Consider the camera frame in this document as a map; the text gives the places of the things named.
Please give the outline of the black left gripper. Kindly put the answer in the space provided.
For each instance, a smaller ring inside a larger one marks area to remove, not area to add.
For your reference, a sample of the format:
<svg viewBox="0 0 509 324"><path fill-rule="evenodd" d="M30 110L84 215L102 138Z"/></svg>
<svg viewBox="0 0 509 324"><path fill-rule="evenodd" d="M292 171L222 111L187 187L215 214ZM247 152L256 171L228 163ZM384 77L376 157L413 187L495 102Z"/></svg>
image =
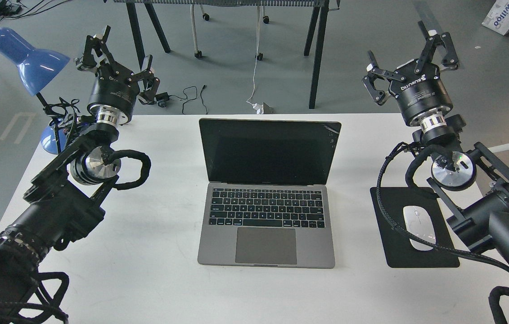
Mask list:
<svg viewBox="0 0 509 324"><path fill-rule="evenodd" d="M88 111L94 115L102 106L112 107L125 116L121 123L129 123L137 96L143 105L156 104L160 80L152 68L152 55L143 59L141 71L137 73L116 64L107 46L110 30L111 27L106 25L102 35L88 35L83 53L74 62L77 70L92 72L96 76ZM143 90L139 88L140 81L143 82Z"/></svg>

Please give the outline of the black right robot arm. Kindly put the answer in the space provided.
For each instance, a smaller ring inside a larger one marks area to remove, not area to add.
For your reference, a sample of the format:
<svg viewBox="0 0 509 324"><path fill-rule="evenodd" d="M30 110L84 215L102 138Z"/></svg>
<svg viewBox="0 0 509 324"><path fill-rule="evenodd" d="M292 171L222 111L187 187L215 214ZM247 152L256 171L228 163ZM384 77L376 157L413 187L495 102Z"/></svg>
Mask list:
<svg viewBox="0 0 509 324"><path fill-rule="evenodd" d="M425 37L418 58L385 70L368 51L370 63L363 84L372 100L383 105L389 98L396 99L405 125L417 128L413 142L400 142L386 156L376 181L376 203L391 229L405 238L509 273L509 167L481 142L472 150L461 148L459 134L466 123L458 114L449 115L453 103L440 77L441 71L459 66L452 38L447 31L428 30L423 21L418 25ZM405 173L407 187L447 205L453 213L447 223L467 251L425 241L388 214L381 183L386 168L401 152L414 156ZM488 297L497 324L507 322L501 297L509 297L509 287L494 287Z"/></svg>

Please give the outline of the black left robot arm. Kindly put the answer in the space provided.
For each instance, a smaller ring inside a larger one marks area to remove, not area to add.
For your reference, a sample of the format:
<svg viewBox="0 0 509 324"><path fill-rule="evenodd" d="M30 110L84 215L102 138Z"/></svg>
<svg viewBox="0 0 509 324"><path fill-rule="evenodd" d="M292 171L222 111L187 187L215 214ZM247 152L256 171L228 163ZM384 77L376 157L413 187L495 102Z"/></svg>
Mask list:
<svg viewBox="0 0 509 324"><path fill-rule="evenodd" d="M116 62L108 50L110 27L101 36L87 36L78 57L80 71L93 72L88 116L57 113L40 91L69 57L33 47L9 27L0 28L0 53L18 68L27 91L40 99L51 117L57 155L32 179L24 194L29 207L0 233L0 324L42 324L55 317L69 286L64 272L40 273L39 264L51 249L61 251L85 238L105 215L101 204L112 189L141 186L151 169L150 158L136 150L114 150L118 126L129 123L137 100L151 103L160 80L143 59L140 72Z"/></svg>

